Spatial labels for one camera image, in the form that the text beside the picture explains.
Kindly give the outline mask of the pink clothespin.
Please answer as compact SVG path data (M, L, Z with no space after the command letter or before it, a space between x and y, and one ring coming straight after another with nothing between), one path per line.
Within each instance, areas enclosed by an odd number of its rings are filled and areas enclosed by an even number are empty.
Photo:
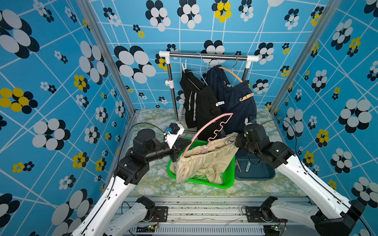
M242 170L237 160L235 161L235 166L238 168L239 172L242 173Z

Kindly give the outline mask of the mint green clothespin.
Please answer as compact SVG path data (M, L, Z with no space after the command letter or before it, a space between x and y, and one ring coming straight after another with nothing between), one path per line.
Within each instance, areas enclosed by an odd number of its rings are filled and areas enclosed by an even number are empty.
M248 161L248 162L247 162L247 165L246 165L246 170L245 170L246 173L249 171L250 166L251 166L251 162Z

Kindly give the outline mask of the black shorts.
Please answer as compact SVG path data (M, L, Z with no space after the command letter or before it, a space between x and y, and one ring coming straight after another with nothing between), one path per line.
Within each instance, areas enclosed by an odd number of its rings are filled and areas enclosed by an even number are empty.
M210 86L194 76L190 70L182 72L180 85L185 95L185 122L188 128L199 131L208 122L222 114L221 106Z

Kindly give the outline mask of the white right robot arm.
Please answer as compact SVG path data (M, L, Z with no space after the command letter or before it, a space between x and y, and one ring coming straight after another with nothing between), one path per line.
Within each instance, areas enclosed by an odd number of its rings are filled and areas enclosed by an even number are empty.
M349 200L314 175L295 152L282 142L271 142L260 124L249 124L238 134L235 145L245 148L263 163L284 174L315 203L306 207L288 203L277 197L268 197L260 207L266 222L285 219L305 225L321 236L348 236L354 229L365 206L358 200Z

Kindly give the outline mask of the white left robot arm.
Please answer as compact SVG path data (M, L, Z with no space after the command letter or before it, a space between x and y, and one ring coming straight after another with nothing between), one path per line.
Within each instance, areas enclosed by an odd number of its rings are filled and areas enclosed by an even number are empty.
M163 142L151 129L140 130L125 157L118 162L109 186L100 197L86 219L72 233L73 236L123 236L135 224L153 217L155 203L140 197L136 203L117 219L114 215L125 198L135 189L150 169L150 162L169 156L177 161L182 150L190 142L181 136L181 124L171 123L164 132Z

